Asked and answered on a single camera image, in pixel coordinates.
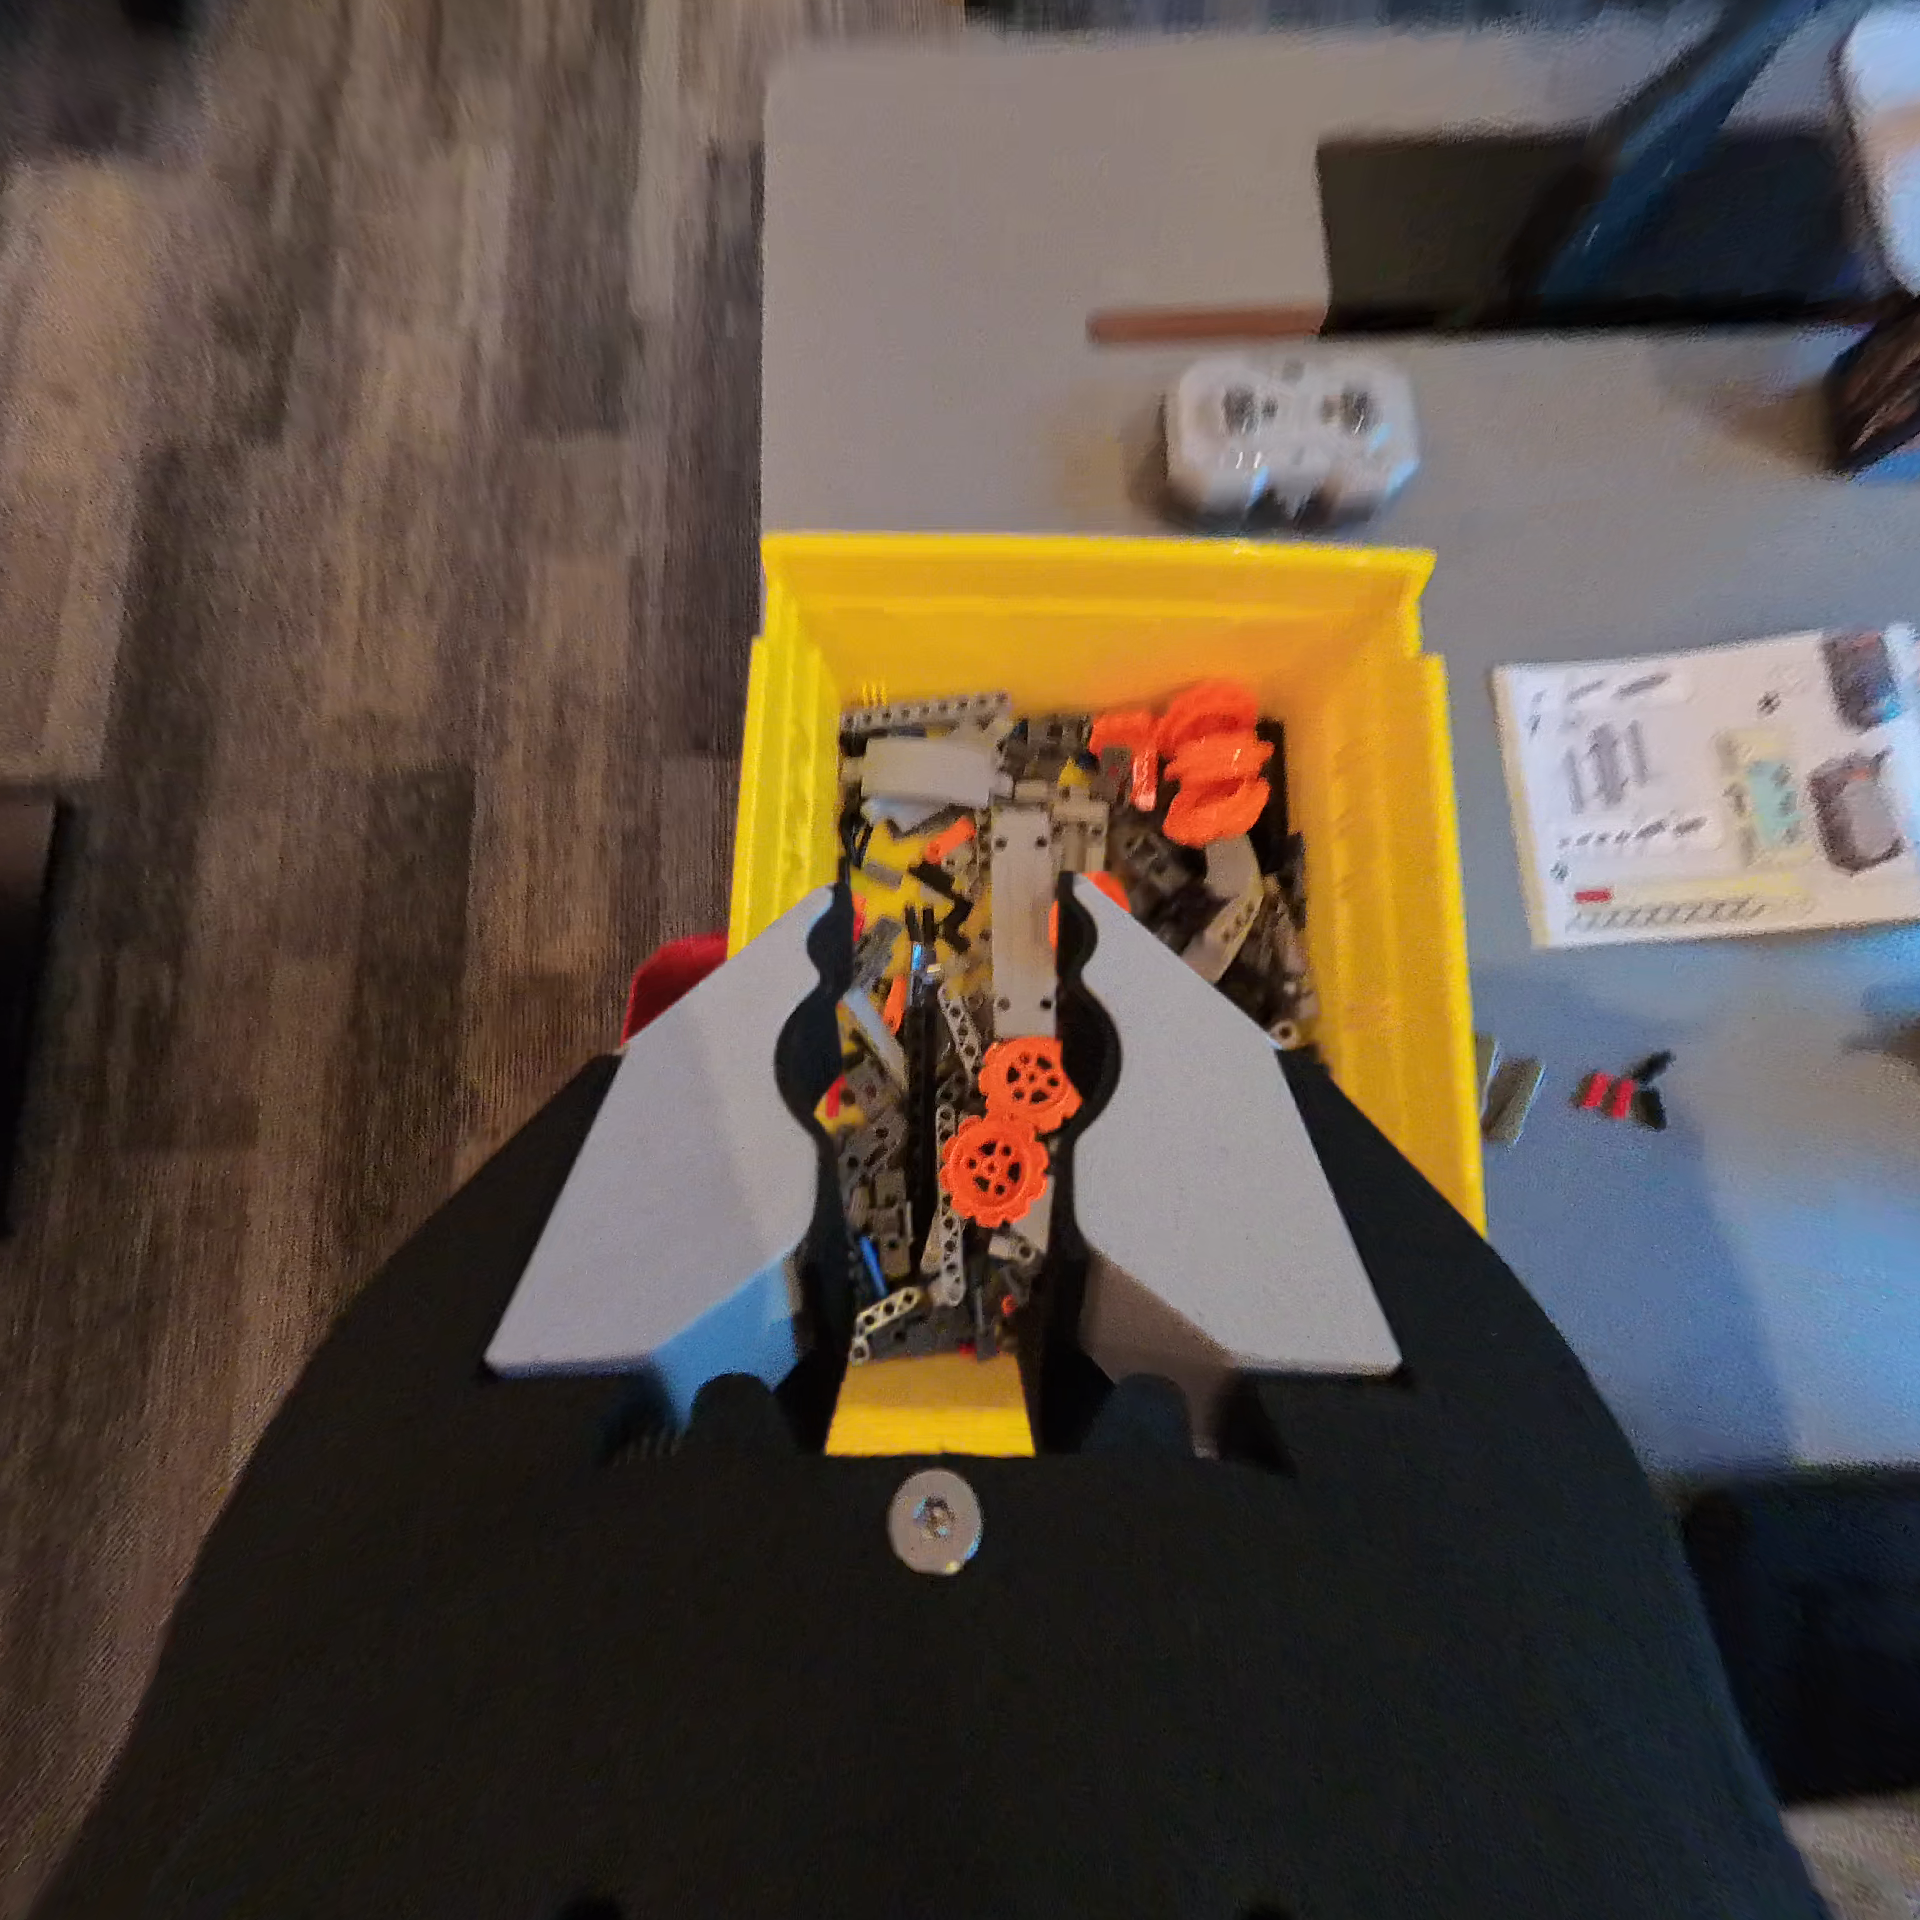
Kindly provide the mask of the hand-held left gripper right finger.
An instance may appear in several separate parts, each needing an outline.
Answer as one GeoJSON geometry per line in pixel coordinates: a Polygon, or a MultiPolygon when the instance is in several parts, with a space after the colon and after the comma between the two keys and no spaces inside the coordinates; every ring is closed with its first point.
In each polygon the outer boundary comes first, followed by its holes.
{"type": "Polygon", "coordinates": [[[1386,1381],[1398,1341],[1268,1035],[1088,877],[1075,987],[1096,1063],[1072,1143],[1082,1351],[1177,1387],[1217,1432],[1263,1376],[1386,1381]]]}

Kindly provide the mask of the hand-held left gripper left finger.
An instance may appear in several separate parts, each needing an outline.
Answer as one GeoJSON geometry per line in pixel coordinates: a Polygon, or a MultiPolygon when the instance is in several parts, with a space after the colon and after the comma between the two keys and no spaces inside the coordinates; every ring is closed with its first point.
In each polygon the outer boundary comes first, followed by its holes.
{"type": "Polygon", "coordinates": [[[487,1343],[492,1376],[625,1376],[683,1424],[718,1378],[795,1374],[825,1317],[802,1271],[851,946],[849,887],[816,887],[625,1042],[487,1343]]]}

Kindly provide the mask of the pile of building brick parts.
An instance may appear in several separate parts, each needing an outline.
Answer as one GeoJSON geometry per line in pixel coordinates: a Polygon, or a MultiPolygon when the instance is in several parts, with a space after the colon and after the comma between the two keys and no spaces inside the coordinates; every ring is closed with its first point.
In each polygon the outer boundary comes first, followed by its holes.
{"type": "Polygon", "coordinates": [[[854,978],[816,1115],[849,1234],[854,1365],[1010,1352],[1042,1289],[1078,1091],[1058,877],[1091,879],[1278,1051],[1314,1051],[1306,837],[1283,719],[1232,678],[1017,713],[1001,689],[843,713],[854,978]]]}

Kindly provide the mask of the yellow plastic bin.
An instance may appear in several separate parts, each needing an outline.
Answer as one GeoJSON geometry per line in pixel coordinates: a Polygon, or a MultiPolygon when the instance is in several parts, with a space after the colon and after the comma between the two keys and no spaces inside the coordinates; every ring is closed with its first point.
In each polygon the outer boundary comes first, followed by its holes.
{"type": "Polygon", "coordinates": [[[1160,705],[1234,681],[1284,727],[1316,1042],[1344,1094],[1483,1226],[1450,681],[1426,553],[1161,536],[769,535],[729,946],[842,864],[856,704],[1007,693],[1017,713],[1160,705]]]}

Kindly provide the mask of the grey desk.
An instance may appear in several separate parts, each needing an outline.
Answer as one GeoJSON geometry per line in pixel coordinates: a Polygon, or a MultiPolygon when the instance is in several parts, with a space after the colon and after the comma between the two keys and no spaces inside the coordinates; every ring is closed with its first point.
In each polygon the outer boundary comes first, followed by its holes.
{"type": "MultiPolygon", "coordinates": [[[[1316,147],[1584,127],[1704,16],[1584,31],[847,41],[764,115],[764,529],[1152,531],[1176,350],[1124,306],[1311,294],[1316,147]]],[[[1535,950],[1488,677],[1915,618],[1915,481],[1823,467],[1823,330],[1403,343],[1478,1026],[1550,1072],[1492,1240],[1655,1471],[1915,1463],[1915,927],[1535,950]],[[1652,1048],[1631,1118],[1578,1081],[1652,1048]]]]}

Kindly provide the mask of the red object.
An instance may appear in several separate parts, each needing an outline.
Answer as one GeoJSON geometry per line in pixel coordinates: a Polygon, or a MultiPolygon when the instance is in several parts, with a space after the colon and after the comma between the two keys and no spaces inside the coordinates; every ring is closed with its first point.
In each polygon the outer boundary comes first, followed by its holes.
{"type": "Polygon", "coordinates": [[[667,1014],[729,959],[724,929],[683,934],[655,949],[632,974],[618,1042],[632,1045],[641,1030],[667,1014]]]}

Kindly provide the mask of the instruction booklet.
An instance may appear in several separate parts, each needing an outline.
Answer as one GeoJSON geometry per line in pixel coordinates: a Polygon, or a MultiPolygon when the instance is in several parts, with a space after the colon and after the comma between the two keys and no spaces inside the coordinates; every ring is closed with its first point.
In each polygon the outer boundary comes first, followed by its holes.
{"type": "Polygon", "coordinates": [[[1796,630],[1492,673],[1545,950],[1918,920],[1918,638],[1796,630]]]}

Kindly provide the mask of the grey remote control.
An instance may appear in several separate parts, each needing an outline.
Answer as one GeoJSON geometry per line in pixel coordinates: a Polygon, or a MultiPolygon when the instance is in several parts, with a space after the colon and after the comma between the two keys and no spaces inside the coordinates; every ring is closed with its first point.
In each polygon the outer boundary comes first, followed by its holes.
{"type": "Polygon", "coordinates": [[[1294,347],[1188,362],[1161,399],[1168,493],[1201,520],[1363,520],[1423,467],[1409,374],[1294,347]]]}

